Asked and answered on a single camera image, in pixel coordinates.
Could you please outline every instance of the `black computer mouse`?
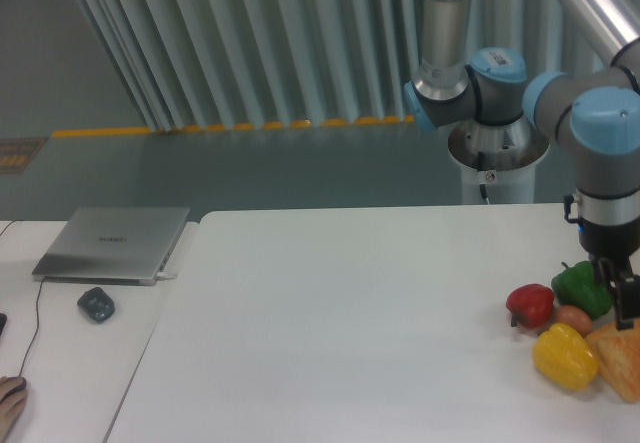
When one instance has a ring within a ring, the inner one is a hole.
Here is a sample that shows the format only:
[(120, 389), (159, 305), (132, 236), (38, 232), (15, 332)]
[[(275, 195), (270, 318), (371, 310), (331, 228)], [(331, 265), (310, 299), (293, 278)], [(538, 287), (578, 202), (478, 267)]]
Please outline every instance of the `black computer mouse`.
[[(20, 376), (14, 376), (12, 378), (9, 378), (7, 381), (11, 381), (15, 378), (22, 378)], [(0, 400), (0, 404), (2, 404), (2, 402), (4, 400), (6, 400), (7, 398), (9, 398), (11, 395), (24, 390), (27, 387), (27, 379), (26, 378), (22, 378), (22, 383), (20, 383), (18, 386), (16, 386), (13, 390), (11, 390), (9, 393), (7, 393), (6, 395), (4, 395), (4, 398), (2, 400)]]
[(108, 320), (116, 311), (113, 300), (99, 286), (85, 292), (78, 300), (78, 306), (96, 323)]

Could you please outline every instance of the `laptop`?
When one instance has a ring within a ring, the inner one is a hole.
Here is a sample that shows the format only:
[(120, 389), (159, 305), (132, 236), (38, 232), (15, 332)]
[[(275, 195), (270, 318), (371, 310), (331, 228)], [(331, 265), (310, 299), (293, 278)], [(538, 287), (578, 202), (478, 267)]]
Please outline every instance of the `laptop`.
[(79, 208), (32, 274), (36, 279), (153, 285), (189, 208)]

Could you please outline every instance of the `white table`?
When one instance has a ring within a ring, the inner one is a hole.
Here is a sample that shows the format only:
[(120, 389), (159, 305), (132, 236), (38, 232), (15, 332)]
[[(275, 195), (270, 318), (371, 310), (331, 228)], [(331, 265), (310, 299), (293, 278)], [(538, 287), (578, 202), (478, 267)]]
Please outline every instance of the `white table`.
[[(0, 223), (0, 231), (7, 222)], [(0, 312), (8, 323), (0, 337), (0, 375), (16, 375), (36, 326), (39, 282), (31, 270), (63, 222), (18, 222), (0, 237)], [(177, 272), (197, 224), (189, 223), (167, 272)], [(96, 284), (44, 283), (40, 331), (24, 371), (29, 403), (8, 442), (102, 442), (173, 287), (102, 286), (116, 305), (101, 325), (77, 307)]]
[(637, 443), (637, 406), (561, 390), (509, 325), (576, 231), (561, 205), (207, 215), (109, 443)]

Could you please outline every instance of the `white curtain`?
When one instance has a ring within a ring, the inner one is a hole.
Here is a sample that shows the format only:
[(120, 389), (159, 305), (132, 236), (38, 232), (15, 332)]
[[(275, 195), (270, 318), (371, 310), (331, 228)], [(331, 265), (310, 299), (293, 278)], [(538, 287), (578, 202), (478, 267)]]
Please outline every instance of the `white curtain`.
[[(406, 116), (421, 0), (79, 1), (153, 130)], [(493, 45), (530, 77), (602, 67), (556, 0), (473, 0), (467, 58)]]

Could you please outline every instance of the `toast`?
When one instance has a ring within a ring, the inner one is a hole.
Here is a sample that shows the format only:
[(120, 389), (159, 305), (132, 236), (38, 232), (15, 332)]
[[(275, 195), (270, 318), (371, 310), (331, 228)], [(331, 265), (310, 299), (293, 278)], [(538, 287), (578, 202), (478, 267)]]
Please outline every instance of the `toast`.
[(640, 400), (640, 319), (631, 330), (609, 323), (586, 337), (598, 360), (600, 376), (626, 401)]

